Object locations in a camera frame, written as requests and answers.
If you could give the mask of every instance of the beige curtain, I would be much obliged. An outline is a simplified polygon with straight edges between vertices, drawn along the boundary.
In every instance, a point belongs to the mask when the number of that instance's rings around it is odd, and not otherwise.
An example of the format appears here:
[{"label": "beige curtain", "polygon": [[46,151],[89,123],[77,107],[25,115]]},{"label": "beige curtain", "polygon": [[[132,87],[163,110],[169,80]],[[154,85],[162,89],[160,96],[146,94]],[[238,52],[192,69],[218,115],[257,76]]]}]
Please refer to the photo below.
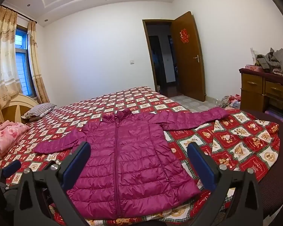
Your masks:
[{"label": "beige curtain", "polygon": [[38,102],[49,103],[49,98],[44,86],[44,82],[41,76],[40,67],[38,63],[38,53],[37,53],[37,42],[35,36],[35,22],[28,22],[28,56],[29,56],[29,65],[32,75],[33,84],[35,86],[35,91],[38,97]]},{"label": "beige curtain", "polygon": [[16,28],[17,13],[0,7],[0,123],[4,122],[1,109],[22,93],[16,65]]}]

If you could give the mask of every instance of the blue gripper pad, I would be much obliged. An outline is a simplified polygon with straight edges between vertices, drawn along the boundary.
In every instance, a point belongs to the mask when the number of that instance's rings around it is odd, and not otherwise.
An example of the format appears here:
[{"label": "blue gripper pad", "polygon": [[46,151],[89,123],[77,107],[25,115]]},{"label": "blue gripper pad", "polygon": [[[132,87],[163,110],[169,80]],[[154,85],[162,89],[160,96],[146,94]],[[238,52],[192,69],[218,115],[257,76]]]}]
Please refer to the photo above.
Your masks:
[{"label": "blue gripper pad", "polygon": [[71,189],[75,185],[85,164],[90,158],[90,154],[90,144],[83,142],[73,154],[67,156],[61,163],[59,178],[61,178],[61,187],[64,191]]},{"label": "blue gripper pad", "polygon": [[214,191],[220,177],[215,161],[210,156],[205,155],[196,143],[190,143],[187,151],[204,188]]},{"label": "blue gripper pad", "polygon": [[19,160],[13,161],[7,167],[2,169],[2,176],[8,178],[11,175],[15,174],[21,168],[21,162]]}]

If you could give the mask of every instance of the pink box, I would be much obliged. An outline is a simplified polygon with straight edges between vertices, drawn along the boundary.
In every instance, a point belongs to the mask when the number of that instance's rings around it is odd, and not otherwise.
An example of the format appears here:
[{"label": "pink box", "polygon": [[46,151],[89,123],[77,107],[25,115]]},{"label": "pink box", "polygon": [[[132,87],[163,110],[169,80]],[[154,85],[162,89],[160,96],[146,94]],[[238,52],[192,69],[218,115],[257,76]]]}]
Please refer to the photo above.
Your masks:
[{"label": "pink box", "polygon": [[256,71],[256,72],[264,72],[263,68],[261,66],[256,66],[256,65],[250,65],[250,64],[247,64],[245,66],[246,69],[250,69],[250,70],[253,70],[253,71]]}]

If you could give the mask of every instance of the bedspread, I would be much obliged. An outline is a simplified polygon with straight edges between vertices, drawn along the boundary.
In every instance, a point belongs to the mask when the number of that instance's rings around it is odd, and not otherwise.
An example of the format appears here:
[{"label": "bedspread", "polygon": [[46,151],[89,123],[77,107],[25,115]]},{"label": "bedspread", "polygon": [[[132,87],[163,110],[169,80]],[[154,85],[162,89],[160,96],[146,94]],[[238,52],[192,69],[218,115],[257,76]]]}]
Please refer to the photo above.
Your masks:
[{"label": "bedspread", "polygon": [[[21,169],[7,179],[7,184],[17,184],[24,168],[30,167],[33,171],[42,170],[51,160],[60,164],[71,152],[66,150],[49,155],[35,154],[32,149],[40,141],[59,139],[74,128],[81,128],[87,121],[100,120],[103,113],[109,114],[125,108],[129,108],[133,113],[189,111],[148,87],[112,93],[53,110],[44,118],[30,123],[30,132],[3,159],[0,159],[0,168],[7,166],[15,159],[19,159],[22,163]],[[186,148],[190,142],[196,142],[204,152],[213,157],[217,164],[224,163],[232,170],[245,170],[252,167],[257,179],[262,179],[278,156],[278,126],[271,122],[260,122],[240,110],[228,111],[231,115],[220,122],[204,124],[192,130],[165,132],[165,138],[172,152],[201,189],[198,198],[156,215],[120,218],[115,221],[87,219],[88,223],[90,225],[124,225],[152,219],[180,223],[191,219],[204,205],[210,192],[203,188],[187,158]],[[233,193],[234,190],[230,189],[222,209],[229,205]],[[59,213],[53,208],[51,210],[55,220],[64,224]]]}]

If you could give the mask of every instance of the silver bolt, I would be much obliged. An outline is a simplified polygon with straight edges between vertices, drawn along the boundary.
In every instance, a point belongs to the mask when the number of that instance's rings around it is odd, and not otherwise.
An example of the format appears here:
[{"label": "silver bolt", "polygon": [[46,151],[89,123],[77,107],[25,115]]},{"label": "silver bolt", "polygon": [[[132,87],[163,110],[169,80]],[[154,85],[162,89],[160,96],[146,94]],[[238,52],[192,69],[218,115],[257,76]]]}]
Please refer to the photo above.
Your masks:
[{"label": "silver bolt", "polygon": [[30,168],[25,168],[23,171],[25,174],[30,172]]},{"label": "silver bolt", "polygon": [[224,164],[220,164],[219,165],[219,169],[222,170],[222,171],[225,171],[228,167]]},{"label": "silver bolt", "polygon": [[58,168],[59,168],[58,164],[53,164],[53,165],[50,166],[51,170],[57,170]]},{"label": "silver bolt", "polygon": [[252,168],[248,168],[248,173],[249,174],[253,174],[254,173],[254,170]]}]

